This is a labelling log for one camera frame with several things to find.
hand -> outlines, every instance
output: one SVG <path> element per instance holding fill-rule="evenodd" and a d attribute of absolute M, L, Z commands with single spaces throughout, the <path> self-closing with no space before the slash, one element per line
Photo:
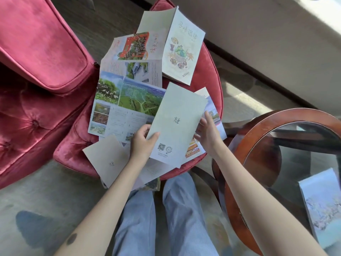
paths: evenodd
<path fill-rule="evenodd" d="M 146 139 L 146 136 L 150 129 L 149 124 L 143 125 L 135 134 L 130 143 L 130 158 L 137 159 L 144 164 L 147 162 L 150 157 L 151 151 L 153 150 L 156 141 L 159 138 L 160 132 L 157 132 L 149 138 Z"/>
<path fill-rule="evenodd" d="M 217 156 L 217 150 L 223 141 L 212 116 L 207 111 L 205 111 L 205 118 L 200 119 L 194 138 L 201 143 L 209 155 L 213 158 Z"/>

dark baseboard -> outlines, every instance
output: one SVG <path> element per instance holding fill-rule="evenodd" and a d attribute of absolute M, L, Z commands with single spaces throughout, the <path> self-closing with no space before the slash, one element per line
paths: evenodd
<path fill-rule="evenodd" d="M 149 10 L 152 7 L 152 4 L 148 3 L 145 0 L 130 0 L 130 1 L 132 1 L 136 5 L 140 6 L 144 10 Z M 300 98 L 296 94 L 294 94 L 291 91 L 287 90 L 286 88 L 281 86 L 279 83 L 271 80 L 269 77 L 265 76 L 261 72 L 257 71 L 256 69 L 252 68 L 248 64 L 245 64 L 243 61 L 241 61 L 238 58 L 234 57 L 233 55 L 231 55 L 230 53 L 228 53 L 227 51 L 225 51 L 221 47 L 218 47 L 216 44 L 210 42 L 207 39 L 204 39 L 204 43 L 205 43 L 206 47 L 210 51 L 212 51 L 216 55 L 220 56 L 222 59 L 224 59 L 224 60 L 228 61 L 229 63 L 233 64 L 234 66 L 242 69 L 243 71 L 245 71 L 249 75 L 255 77 L 256 79 L 258 79 L 262 83 L 266 84 L 267 86 L 269 86 L 272 89 L 278 91 L 279 93 L 281 93 L 285 97 L 287 97 L 290 100 L 294 101 L 299 106 L 306 107 L 306 108 L 318 109 L 314 105 L 312 105 L 309 102 L 307 102 L 306 100 Z"/>

red velvet chair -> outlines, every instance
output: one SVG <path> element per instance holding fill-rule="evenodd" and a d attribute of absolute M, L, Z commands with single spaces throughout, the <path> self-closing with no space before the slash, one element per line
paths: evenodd
<path fill-rule="evenodd" d="M 49 159 L 99 70 L 50 0 L 0 0 L 0 188 Z"/>
<path fill-rule="evenodd" d="M 158 0 L 151 10 L 166 10 L 174 7 L 169 0 Z M 163 88 L 167 88 L 169 79 L 163 78 Z M 192 82 L 190 86 L 179 84 L 178 85 L 191 90 L 193 92 L 206 87 L 219 115 L 223 112 L 223 94 L 221 90 L 218 72 L 215 68 L 210 53 L 208 52 L 205 44 L 202 44 L 198 63 L 196 65 Z M 98 136 L 88 133 L 88 126 L 90 120 L 90 113 L 93 104 L 92 97 L 87 103 L 82 113 L 77 118 L 76 122 L 71 128 L 70 133 L 60 143 L 58 148 L 53 154 L 56 161 L 62 163 L 64 166 L 73 170 L 88 174 L 93 177 L 98 177 L 95 169 L 86 158 L 82 149 L 98 141 Z M 161 177 L 162 180 L 169 179 L 183 172 L 188 171 L 201 161 L 206 154 L 201 155 L 181 166 L 181 168 L 173 169 Z"/>

leg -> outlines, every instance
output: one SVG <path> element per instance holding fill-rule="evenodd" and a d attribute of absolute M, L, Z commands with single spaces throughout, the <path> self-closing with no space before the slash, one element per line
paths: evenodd
<path fill-rule="evenodd" d="M 155 255 L 156 216 L 153 192 L 132 191 L 115 235 L 113 256 Z"/>
<path fill-rule="evenodd" d="M 189 173 L 167 180 L 163 190 L 172 255 L 216 255 L 198 193 Z"/>

jeans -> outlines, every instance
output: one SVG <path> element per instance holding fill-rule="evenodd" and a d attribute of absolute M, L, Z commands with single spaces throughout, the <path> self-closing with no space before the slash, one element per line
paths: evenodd
<path fill-rule="evenodd" d="M 198 193 L 189 173 L 167 180 L 162 200 L 173 256 L 218 255 L 208 236 Z M 152 191 L 132 191 L 123 209 L 113 255 L 155 255 L 155 235 Z"/>

